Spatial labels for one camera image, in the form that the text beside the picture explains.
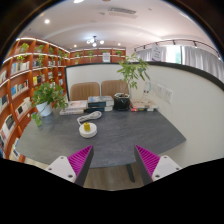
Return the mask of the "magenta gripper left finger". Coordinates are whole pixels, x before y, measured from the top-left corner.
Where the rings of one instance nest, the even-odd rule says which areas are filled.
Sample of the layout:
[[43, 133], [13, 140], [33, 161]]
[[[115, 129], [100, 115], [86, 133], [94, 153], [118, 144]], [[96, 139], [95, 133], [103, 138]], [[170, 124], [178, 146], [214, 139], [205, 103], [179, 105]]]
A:
[[78, 186], [83, 186], [93, 155], [93, 146], [87, 146], [68, 157], [59, 156], [46, 168], [46, 171]]

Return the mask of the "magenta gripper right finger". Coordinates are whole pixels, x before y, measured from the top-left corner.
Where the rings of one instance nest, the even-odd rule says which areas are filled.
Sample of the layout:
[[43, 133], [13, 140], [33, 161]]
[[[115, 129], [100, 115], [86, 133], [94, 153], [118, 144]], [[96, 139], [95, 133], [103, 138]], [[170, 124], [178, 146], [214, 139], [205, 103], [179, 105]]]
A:
[[168, 155], [158, 156], [138, 145], [134, 147], [134, 155], [144, 185], [181, 170], [181, 167]]

